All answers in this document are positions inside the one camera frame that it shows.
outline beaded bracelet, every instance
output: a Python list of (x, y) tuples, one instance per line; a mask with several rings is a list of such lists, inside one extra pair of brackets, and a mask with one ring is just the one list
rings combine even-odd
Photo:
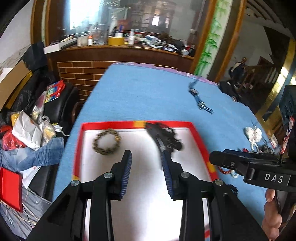
[[(107, 149), (103, 149), (103, 148), (98, 147), (98, 140), (106, 134), (114, 135), (116, 143), (111, 148), (108, 147)], [(121, 137), (119, 136), (118, 132), (114, 129), (109, 128), (109, 129), (101, 132), (100, 134), (98, 134), (97, 137), (94, 139), (93, 150), (97, 153), (102, 154), (102, 155), (112, 154), (113, 152), (115, 152), (119, 148), (120, 140), (121, 140)]]

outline human hand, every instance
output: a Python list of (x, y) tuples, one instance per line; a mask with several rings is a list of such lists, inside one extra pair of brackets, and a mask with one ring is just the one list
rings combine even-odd
[(275, 240), (279, 236), (279, 227), (282, 222), (281, 215), (277, 210), (274, 196), (274, 190), (266, 190), (266, 204), (264, 205), (264, 219), (262, 221), (262, 229), (269, 240)]

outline metal screw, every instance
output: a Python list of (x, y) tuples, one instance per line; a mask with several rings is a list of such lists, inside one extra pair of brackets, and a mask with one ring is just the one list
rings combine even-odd
[(73, 186), (73, 187), (77, 186), (78, 184), (79, 184), (79, 181), (78, 180), (73, 180), (71, 182), (71, 186)]
[(112, 176), (113, 176), (113, 174), (110, 173), (110, 172), (106, 172), (106, 173), (104, 174), (104, 178), (111, 178)]
[(221, 179), (217, 179), (217, 180), (215, 180), (215, 184), (218, 185), (218, 186), (222, 186), (223, 181)]
[(181, 173), (181, 177), (188, 178), (189, 177), (189, 173), (188, 172), (182, 172)]

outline white box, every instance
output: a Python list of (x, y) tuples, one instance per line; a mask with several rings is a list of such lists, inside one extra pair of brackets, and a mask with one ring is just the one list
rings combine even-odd
[(69, 39), (67, 41), (63, 41), (63, 42), (59, 42), (57, 44), (47, 46), (43, 49), (44, 54), (60, 51), (63, 46), (65, 46), (66, 44), (72, 43), (76, 40), (77, 40), (77, 38), (73, 38), (73, 39)]

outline table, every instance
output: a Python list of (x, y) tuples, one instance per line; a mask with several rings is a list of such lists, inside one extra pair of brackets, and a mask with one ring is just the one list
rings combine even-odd
[[(252, 127), (254, 123), (263, 130), (251, 110), (223, 94), (217, 85), (198, 81), (195, 89), (214, 114), (200, 110), (188, 92), (188, 85), (195, 78), (194, 75), (172, 69), (147, 68), (139, 64), (131, 66), (127, 63), (111, 65), (84, 104), (71, 131), (57, 173), (54, 199), (71, 181), (76, 140), (84, 122), (190, 121), (209, 152), (243, 148), (250, 150), (244, 128)], [(234, 179), (230, 175), (220, 174), (220, 178), (238, 188), (239, 199), (261, 224), (266, 189), (245, 184), (243, 177)]]

